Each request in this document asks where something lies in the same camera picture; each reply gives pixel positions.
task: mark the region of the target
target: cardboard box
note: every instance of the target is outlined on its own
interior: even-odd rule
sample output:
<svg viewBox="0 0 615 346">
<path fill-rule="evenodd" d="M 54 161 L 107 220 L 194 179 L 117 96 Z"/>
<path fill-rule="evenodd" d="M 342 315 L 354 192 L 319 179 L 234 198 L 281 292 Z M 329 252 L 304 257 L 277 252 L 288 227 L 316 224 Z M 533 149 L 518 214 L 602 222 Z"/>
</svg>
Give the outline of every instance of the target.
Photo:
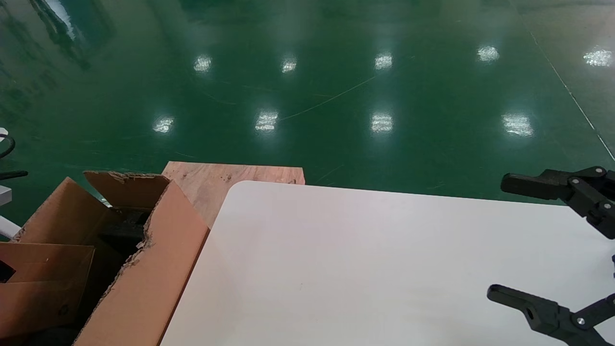
<svg viewBox="0 0 615 346">
<path fill-rule="evenodd" d="M 0 338 L 72 322 L 93 254 L 93 246 L 0 243 L 12 269 L 0 284 Z"/>
<path fill-rule="evenodd" d="M 95 247 L 76 316 L 87 322 L 76 346 L 157 345 L 209 228 L 179 186 L 161 175 L 84 174 L 113 208 L 66 178 L 13 242 Z M 124 262 L 99 236 L 133 211 L 151 214 L 143 241 Z"/>
</svg>

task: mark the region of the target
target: wooden board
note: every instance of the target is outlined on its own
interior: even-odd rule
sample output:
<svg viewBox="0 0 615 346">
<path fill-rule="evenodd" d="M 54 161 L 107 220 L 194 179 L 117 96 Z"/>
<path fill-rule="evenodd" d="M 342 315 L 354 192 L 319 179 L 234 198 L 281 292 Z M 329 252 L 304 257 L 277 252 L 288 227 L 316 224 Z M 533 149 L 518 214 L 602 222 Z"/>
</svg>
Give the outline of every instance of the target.
<svg viewBox="0 0 615 346">
<path fill-rule="evenodd" d="M 213 226 L 227 192 L 238 182 L 254 180 L 298 185 L 306 183 L 303 169 L 299 167 L 169 161 L 162 175 L 180 186 L 209 227 Z"/>
</svg>

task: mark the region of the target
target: box flap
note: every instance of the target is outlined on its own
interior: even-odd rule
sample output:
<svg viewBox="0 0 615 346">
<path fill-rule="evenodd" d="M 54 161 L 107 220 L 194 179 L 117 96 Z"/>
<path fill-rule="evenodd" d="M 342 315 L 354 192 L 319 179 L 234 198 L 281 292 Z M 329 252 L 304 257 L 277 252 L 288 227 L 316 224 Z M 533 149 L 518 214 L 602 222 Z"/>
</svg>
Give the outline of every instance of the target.
<svg viewBox="0 0 615 346">
<path fill-rule="evenodd" d="M 66 178 L 13 237 L 13 242 L 82 245 L 121 218 L 73 179 Z"/>
<path fill-rule="evenodd" d="M 169 184 L 159 174 L 85 171 L 84 175 L 114 207 L 152 209 Z"/>
<path fill-rule="evenodd" d="M 146 226 L 142 248 L 123 266 L 75 346 L 159 343 L 208 227 L 175 182 Z"/>
<path fill-rule="evenodd" d="M 0 260 L 15 274 L 0 284 L 0 338 L 74 320 L 93 246 L 0 243 Z"/>
</svg>

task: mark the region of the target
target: green epoxy floor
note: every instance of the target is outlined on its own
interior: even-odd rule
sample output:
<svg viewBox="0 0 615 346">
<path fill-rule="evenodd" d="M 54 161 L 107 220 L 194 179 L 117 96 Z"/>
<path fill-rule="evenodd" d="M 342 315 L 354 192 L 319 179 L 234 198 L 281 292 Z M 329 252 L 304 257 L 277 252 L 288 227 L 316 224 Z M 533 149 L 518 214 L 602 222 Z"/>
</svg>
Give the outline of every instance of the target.
<svg viewBox="0 0 615 346">
<path fill-rule="evenodd" d="M 613 33 L 614 0 L 0 0 L 0 214 L 169 160 L 529 201 L 501 176 L 615 166 Z"/>
</svg>

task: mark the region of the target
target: black cable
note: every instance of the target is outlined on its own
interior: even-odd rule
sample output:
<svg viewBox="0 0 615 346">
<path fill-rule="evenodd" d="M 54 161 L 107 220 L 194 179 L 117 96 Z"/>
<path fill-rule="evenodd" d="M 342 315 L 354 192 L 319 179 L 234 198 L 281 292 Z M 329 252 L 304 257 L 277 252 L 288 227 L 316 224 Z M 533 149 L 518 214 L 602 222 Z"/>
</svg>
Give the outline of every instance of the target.
<svg viewBox="0 0 615 346">
<path fill-rule="evenodd" d="M 5 134 L 0 134 L 1 138 L 5 138 L 6 140 L 9 141 L 9 148 L 7 150 L 4 150 L 1 154 L 0 154 L 0 159 L 7 156 L 8 154 L 10 154 L 11 151 L 13 151 L 13 149 L 15 149 L 15 140 L 13 139 L 13 137 L 9 136 L 9 135 L 5 135 Z"/>
</svg>

